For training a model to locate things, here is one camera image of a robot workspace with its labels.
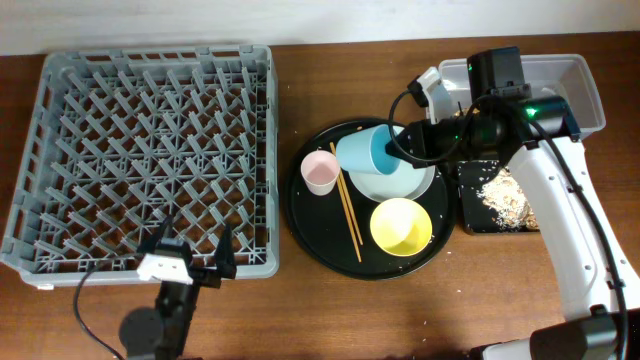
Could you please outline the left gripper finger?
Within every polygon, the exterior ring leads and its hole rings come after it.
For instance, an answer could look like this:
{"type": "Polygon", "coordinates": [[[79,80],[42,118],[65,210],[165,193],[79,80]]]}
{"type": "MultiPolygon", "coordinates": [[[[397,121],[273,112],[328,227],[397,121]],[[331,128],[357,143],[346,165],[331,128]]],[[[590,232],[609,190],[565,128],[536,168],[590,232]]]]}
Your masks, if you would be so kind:
{"type": "Polygon", "coordinates": [[[232,241],[231,225],[226,223],[214,253],[215,271],[220,278],[235,279],[237,266],[232,241]]]}
{"type": "Polygon", "coordinates": [[[161,225],[155,230],[149,239],[144,242],[146,248],[155,248],[156,244],[167,236],[171,226],[173,224],[173,216],[167,216],[161,225]]]}

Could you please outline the grey round plate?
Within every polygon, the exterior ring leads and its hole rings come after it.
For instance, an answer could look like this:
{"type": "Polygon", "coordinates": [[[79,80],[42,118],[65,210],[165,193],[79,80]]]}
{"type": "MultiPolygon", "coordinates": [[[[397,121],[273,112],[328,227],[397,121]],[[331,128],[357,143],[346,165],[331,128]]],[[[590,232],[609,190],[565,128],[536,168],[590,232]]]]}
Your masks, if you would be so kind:
{"type": "Polygon", "coordinates": [[[385,152],[391,141],[387,125],[365,131],[369,159],[357,171],[348,171],[351,182],[365,197],[376,202],[391,198],[415,200],[431,185],[435,167],[414,168],[410,163],[385,152]]]}

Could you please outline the blue plastic cup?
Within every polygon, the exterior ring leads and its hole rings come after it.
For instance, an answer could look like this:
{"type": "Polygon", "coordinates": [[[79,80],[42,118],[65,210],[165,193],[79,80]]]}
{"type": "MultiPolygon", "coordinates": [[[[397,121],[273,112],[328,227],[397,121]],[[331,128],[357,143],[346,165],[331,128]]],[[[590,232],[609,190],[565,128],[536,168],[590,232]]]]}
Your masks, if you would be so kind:
{"type": "Polygon", "coordinates": [[[342,137],[336,146],[336,158],[342,169],[373,175],[390,175],[400,160],[386,152],[391,141],[389,127],[378,125],[342,137]]]}

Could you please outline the yellow bowl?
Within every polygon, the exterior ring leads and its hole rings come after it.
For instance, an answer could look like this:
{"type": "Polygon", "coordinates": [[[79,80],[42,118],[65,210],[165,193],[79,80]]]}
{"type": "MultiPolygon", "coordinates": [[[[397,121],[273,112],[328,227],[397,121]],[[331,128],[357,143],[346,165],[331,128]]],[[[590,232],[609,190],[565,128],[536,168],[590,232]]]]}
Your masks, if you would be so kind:
{"type": "Polygon", "coordinates": [[[433,224],[428,212],[417,202],[392,198],[374,209],[369,230],[382,251],[396,257],[409,257],[430,244],[433,224]]]}

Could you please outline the wooden chopstick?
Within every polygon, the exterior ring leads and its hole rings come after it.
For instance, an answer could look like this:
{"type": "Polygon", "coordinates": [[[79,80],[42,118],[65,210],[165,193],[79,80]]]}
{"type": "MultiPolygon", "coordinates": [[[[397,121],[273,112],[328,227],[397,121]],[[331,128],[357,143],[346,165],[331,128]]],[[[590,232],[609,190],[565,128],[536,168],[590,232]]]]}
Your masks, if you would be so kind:
{"type": "Polygon", "coordinates": [[[346,188],[344,186],[344,179],[343,179],[342,172],[340,172],[339,175],[338,175],[337,185],[338,185],[338,190],[339,190],[339,193],[340,193],[341,202],[342,202],[342,205],[343,205],[345,217],[346,217],[346,220],[347,220],[349,232],[350,232],[350,235],[351,235],[351,238],[352,238],[352,242],[353,242],[356,258],[357,258],[358,263],[361,263],[362,259],[361,259],[360,250],[359,250],[359,246],[358,246],[358,241],[357,241],[357,238],[356,238],[356,233],[355,233],[355,229],[354,229],[354,225],[353,225],[353,221],[352,221],[352,216],[351,216],[350,211],[349,211],[349,205],[348,205],[348,201],[347,201],[348,200],[347,199],[347,193],[346,193],[346,188]]]}
{"type": "Polygon", "coordinates": [[[346,181],[343,175],[342,170],[339,170],[339,175],[338,175],[338,186],[339,189],[341,191],[341,195],[342,195],[342,201],[344,203],[344,205],[346,206],[346,210],[348,213],[348,217],[349,217],[349,223],[350,223],[350,229],[353,231],[353,235],[354,238],[356,239],[356,243],[360,246],[363,245],[363,239],[362,239],[362,235],[360,233],[359,230],[359,226],[357,223],[357,218],[355,215],[355,210],[353,208],[352,205],[352,201],[348,192],[348,188],[346,185],[346,181]]]}

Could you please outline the food scraps and rice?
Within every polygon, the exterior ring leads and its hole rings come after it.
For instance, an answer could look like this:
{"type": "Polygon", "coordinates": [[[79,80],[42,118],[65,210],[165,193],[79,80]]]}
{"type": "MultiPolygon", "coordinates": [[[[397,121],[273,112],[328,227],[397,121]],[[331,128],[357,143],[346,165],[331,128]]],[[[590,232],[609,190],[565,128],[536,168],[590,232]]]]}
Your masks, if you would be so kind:
{"type": "Polygon", "coordinates": [[[483,205],[496,212],[491,219],[500,230],[539,230],[528,200],[507,168],[500,169],[491,181],[485,183],[477,191],[477,197],[483,205]]]}

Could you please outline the pink plastic cup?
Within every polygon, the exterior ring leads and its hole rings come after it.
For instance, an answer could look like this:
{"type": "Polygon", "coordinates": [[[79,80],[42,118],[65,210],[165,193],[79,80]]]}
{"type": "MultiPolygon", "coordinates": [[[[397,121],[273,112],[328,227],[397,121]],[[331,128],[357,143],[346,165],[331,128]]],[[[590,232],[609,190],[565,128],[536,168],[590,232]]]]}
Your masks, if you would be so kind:
{"type": "Polygon", "coordinates": [[[331,152],[316,150],[303,158],[300,172],[308,190],[316,196],[324,196],[334,188],[340,165],[331,152]]]}

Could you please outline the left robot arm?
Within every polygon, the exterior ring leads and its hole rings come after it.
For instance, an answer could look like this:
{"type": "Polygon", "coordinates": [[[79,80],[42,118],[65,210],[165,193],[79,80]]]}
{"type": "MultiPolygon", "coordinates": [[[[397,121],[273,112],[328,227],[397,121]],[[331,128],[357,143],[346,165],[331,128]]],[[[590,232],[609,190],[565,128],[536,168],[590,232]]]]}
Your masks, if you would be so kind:
{"type": "Polygon", "coordinates": [[[142,280],[158,280],[160,288],[152,307],[132,310],[122,320],[119,339],[128,359],[176,359],[183,354],[189,328],[203,287],[218,288],[236,277],[232,229],[224,225],[213,257],[215,267],[196,267],[192,251],[183,240],[171,238],[171,216],[141,242],[143,256],[137,268],[142,280]]]}

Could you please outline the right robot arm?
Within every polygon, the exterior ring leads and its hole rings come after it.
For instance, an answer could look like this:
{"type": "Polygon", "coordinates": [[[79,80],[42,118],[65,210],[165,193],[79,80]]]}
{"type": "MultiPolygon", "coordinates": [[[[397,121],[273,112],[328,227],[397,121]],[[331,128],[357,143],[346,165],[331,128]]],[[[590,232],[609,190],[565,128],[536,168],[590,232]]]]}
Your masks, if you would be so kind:
{"type": "Polygon", "coordinates": [[[538,96],[516,47],[466,61],[471,102],[453,109],[436,71],[406,94],[429,117],[393,133],[386,152],[417,168],[496,158],[522,189],[550,254],[562,323],[529,337],[473,348],[472,359],[635,359],[639,277],[592,184],[581,130],[569,102],[538,96]]]}

